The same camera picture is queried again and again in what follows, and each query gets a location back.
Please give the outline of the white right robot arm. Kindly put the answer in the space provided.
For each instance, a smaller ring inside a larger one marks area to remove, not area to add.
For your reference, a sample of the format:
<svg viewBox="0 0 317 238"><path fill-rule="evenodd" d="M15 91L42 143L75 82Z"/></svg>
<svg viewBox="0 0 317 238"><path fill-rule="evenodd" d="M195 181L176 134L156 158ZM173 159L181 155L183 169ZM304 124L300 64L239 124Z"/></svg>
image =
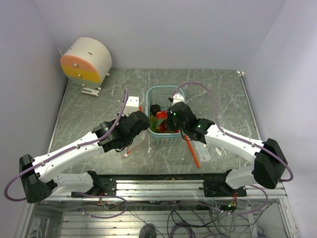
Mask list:
<svg viewBox="0 0 317 238"><path fill-rule="evenodd" d="M274 139L255 140L225 130L209 119L197 118L183 102L168 109L167 124L185 133L191 141L224 148L250 163L248 167L225 173L224 181L218 184L218 190L224 196L230 196L236 189L246 185L259 184L274 189L287 167L285 156Z"/></svg>

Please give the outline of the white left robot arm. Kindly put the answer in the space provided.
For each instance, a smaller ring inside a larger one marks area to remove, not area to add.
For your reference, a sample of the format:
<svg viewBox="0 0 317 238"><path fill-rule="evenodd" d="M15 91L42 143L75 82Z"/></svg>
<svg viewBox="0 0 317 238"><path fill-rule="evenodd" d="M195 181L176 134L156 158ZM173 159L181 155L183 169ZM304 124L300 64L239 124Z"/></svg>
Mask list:
<svg viewBox="0 0 317 238"><path fill-rule="evenodd" d="M19 159L22 186L28 203L47 199L53 193L85 193L95 197L106 193L106 184L94 171L63 174L63 171L90 157L130 146L134 138L148 129L150 119L141 111L119 120L104 121L77 141L47 155Z"/></svg>

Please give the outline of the clear zip bag orange zipper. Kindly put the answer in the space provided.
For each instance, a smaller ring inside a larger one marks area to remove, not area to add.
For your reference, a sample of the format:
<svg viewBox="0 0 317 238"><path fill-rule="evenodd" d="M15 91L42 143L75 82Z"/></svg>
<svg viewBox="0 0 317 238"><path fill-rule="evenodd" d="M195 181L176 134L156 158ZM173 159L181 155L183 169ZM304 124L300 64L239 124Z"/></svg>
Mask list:
<svg viewBox="0 0 317 238"><path fill-rule="evenodd" d="M137 135L134 139L133 139L133 142L127 146L126 148L126 152L124 154L124 157L128 157L129 154L135 150L138 146L140 146L143 142L144 142L144 139L145 139L145 136L146 136L146 131L142 131L139 135Z"/></svg>

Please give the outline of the light blue plastic basket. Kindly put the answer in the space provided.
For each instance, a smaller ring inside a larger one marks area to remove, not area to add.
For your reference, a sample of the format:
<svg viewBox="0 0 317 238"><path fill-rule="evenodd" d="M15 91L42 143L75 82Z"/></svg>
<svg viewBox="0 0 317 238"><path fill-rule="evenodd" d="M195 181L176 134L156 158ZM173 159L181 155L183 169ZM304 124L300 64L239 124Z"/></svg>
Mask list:
<svg viewBox="0 0 317 238"><path fill-rule="evenodd" d="M172 105L169 97L174 91L176 95L185 98L184 90L177 89L176 85L156 85L146 91L146 115L150 119L149 141L154 145L174 145L182 139L178 130L170 129L167 125L167 112Z"/></svg>

